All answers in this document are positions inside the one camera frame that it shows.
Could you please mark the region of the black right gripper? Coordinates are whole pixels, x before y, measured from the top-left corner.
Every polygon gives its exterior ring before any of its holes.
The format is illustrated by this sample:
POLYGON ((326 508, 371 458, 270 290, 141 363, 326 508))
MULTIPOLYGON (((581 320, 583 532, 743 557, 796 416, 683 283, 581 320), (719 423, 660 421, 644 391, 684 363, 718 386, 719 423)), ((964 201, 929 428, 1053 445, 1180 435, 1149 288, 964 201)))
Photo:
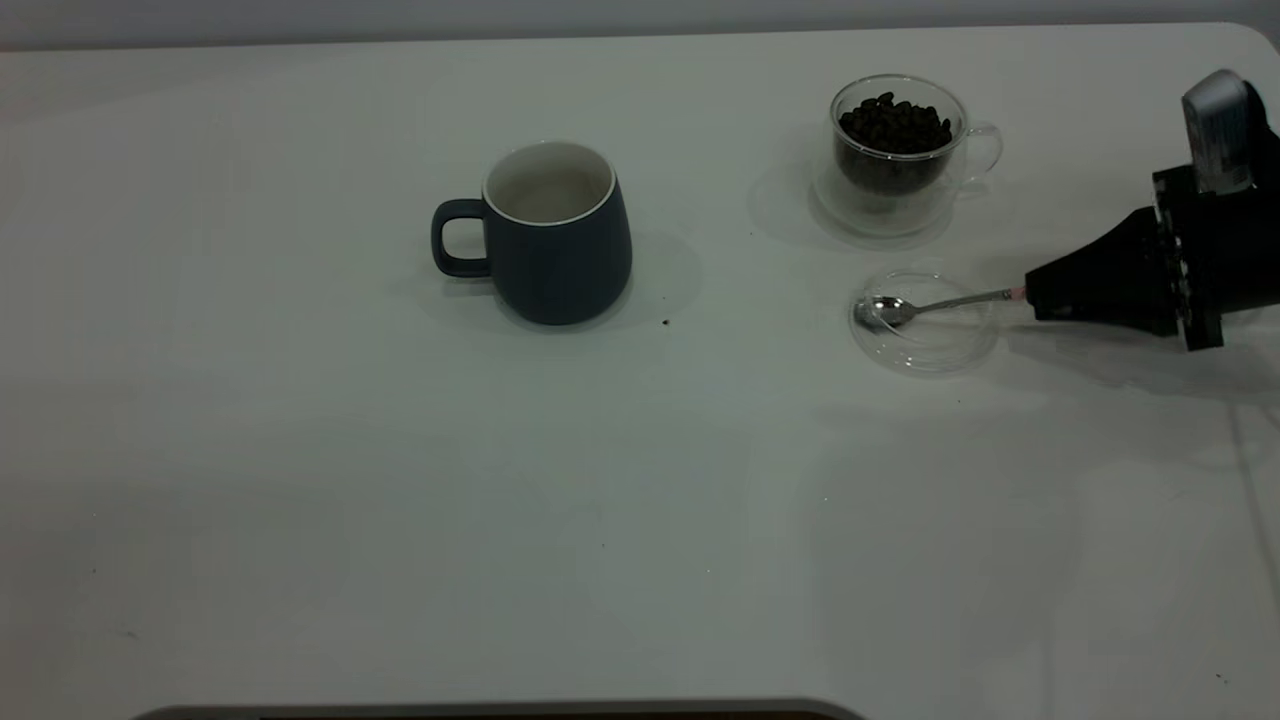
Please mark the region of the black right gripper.
POLYGON ((1224 346, 1228 314, 1277 305, 1277 135, 1247 133, 1251 184, 1201 192, 1192 165, 1155 173, 1155 208, 1027 273, 1038 322, 1121 327, 1187 350, 1224 346))

